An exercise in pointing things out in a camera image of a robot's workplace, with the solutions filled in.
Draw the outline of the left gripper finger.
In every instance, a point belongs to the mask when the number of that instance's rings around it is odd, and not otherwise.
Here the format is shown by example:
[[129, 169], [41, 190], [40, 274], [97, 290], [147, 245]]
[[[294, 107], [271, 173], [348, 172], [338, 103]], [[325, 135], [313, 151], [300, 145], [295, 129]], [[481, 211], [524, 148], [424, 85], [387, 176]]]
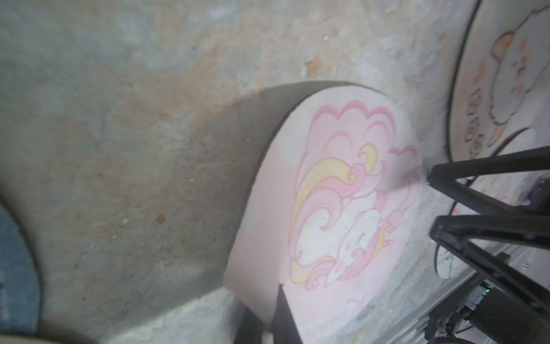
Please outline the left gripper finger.
[[263, 324], [249, 308], [245, 308], [233, 343], [302, 344], [282, 284], [279, 285], [276, 310], [271, 325]]

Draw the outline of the pink unicorn coaster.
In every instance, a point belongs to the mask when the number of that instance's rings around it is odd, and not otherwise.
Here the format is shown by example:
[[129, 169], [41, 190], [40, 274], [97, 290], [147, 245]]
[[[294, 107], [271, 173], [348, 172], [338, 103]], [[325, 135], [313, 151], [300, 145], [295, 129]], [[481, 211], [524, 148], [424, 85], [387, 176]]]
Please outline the pink unicorn coaster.
[[283, 296], [300, 343], [352, 322], [400, 260], [423, 186], [408, 116], [359, 85], [300, 102], [260, 159], [224, 285], [273, 331]]

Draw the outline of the cream cat coaster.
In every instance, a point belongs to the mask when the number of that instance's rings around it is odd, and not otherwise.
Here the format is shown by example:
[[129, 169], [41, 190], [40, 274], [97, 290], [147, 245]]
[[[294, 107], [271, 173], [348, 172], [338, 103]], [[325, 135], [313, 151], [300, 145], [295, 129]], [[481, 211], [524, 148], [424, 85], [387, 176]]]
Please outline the cream cat coaster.
[[454, 80], [451, 160], [489, 157], [525, 128], [549, 130], [549, 2], [480, 1]]

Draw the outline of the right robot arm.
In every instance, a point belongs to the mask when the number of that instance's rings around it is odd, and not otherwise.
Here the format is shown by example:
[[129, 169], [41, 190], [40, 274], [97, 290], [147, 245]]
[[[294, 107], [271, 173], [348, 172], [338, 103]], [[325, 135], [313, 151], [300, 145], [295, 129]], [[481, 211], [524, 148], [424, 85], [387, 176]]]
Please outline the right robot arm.
[[491, 242], [549, 250], [549, 185], [533, 205], [512, 206], [459, 182], [468, 176], [547, 170], [547, 146], [433, 167], [430, 186], [475, 213], [437, 217], [430, 237], [476, 273], [430, 313], [429, 343], [465, 343], [457, 336], [463, 321], [494, 343], [549, 342], [549, 290], [513, 268], [511, 255], [481, 247]]

